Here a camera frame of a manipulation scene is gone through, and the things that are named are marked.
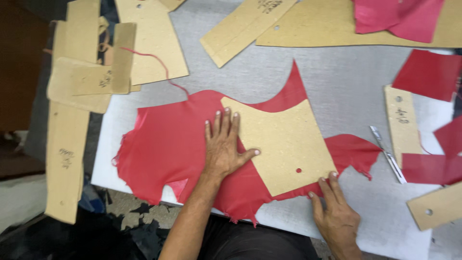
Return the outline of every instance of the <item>left hand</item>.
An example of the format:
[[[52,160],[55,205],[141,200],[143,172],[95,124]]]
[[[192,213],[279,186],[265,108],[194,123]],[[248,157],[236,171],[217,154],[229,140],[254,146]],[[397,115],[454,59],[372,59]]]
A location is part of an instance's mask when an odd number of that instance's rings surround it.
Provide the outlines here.
[[[260,154],[257,149],[249,149],[243,154],[237,152],[239,120],[240,116],[236,112],[231,122],[231,109],[227,107],[225,108],[222,122],[221,112],[216,112],[213,132],[210,121],[205,122],[207,154],[203,174],[224,178],[236,171],[252,157]]]

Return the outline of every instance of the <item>floor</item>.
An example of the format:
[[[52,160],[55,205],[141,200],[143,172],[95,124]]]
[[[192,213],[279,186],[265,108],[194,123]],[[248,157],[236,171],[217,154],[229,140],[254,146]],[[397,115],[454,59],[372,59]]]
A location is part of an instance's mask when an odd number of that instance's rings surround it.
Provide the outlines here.
[[[167,205],[147,206],[147,201],[136,198],[133,194],[118,192],[108,189],[112,203],[107,204],[107,212],[116,216],[124,215],[122,230],[126,227],[137,227],[140,219],[144,223],[151,223],[154,219],[159,222],[162,229],[170,229],[180,212],[181,208]],[[319,239],[311,239],[313,246],[320,258],[323,260],[334,260],[326,242]],[[363,252],[363,260],[390,260],[380,255]]]

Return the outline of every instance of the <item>person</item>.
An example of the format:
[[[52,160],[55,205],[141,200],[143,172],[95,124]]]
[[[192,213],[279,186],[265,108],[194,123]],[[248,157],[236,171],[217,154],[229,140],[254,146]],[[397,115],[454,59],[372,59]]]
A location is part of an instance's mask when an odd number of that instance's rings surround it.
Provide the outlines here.
[[[210,211],[223,179],[260,154],[257,149],[237,152],[240,116],[236,112],[231,119],[231,110],[224,111],[223,120],[221,112],[216,112],[213,127],[208,120],[205,122],[204,169],[178,214],[159,259],[318,259],[306,236],[260,226],[255,229],[249,224],[236,225],[226,219],[210,224]],[[337,175],[329,174],[330,185],[324,178],[318,181],[326,201],[325,210],[319,197],[309,193],[314,221],[336,260],[359,260],[361,251],[356,244],[356,233],[360,216],[347,204]]]

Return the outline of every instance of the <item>right hand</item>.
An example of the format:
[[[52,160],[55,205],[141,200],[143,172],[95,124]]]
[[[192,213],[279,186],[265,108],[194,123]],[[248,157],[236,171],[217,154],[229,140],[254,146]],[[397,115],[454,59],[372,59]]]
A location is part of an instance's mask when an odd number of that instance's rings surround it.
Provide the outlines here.
[[[310,192],[313,217],[324,240],[336,260],[360,260],[361,250],[356,244],[361,217],[346,202],[337,180],[338,173],[329,173],[329,184],[324,178],[318,183],[326,200],[326,210],[319,197]]]

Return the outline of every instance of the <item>finger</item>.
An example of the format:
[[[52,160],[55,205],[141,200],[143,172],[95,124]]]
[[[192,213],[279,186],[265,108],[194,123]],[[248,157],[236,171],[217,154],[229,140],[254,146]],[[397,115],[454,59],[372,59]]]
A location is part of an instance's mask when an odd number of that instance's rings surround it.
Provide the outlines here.
[[[324,194],[324,199],[326,200],[327,210],[331,210],[334,207],[334,205],[337,203],[334,192],[330,188],[329,184],[327,184],[325,178],[323,177],[319,178],[318,183],[319,183],[319,186],[321,187],[322,193]]]
[[[233,138],[233,141],[237,142],[237,135],[239,134],[239,124],[240,124],[239,113],[235,112],[232,118],[232,125],[230,131],[230,138]]]
[[[246,163],[252,157],[255,157],[255,156],[259,155],[259,154],[260,154],[260,150],[258,150],[258,149],[249,149],[249,150],[245,151],[243,154],[240,154],[238,159],[237,159],[237,163],[238,163],[239,167],[244,165],[244,163]]]
[[[212,133],[210,132],[210,121],[205,120],[205,140],[208,142],[212,138]]]
[[[314,192],[309,192],[308,195],[311,197],[311,205],[313,206],[313,218],[315,223],[318,224],[324,219],[321,199]]]
[[[212,136],[217,136],[220,133],[220,119],[221,119],[221,112],[220,110],[218,110],[215,113],[215,122],[213,123]]]
[[[220,129],[220,134],[224,136],[228,136],[228,132],[230,129],[230,115],[231,115],[231,109],[229,107],[225,107],[225,114],[223,115],[223,121],[221,122],[221,129]]]
[[[343,196],[343,192],[342,192],[342,189],[340,188],[339,180],[337,179],[337,176],[339,176],[338,173],[330,172],[329,173],[329,183],[330,183],[330,187],[332,188],[332,192],[334,192],[335,198],[337,199],[337,202],[341,205],[344,205],[344,204],[347,204],[347,201],[345,200],[345,197]]]

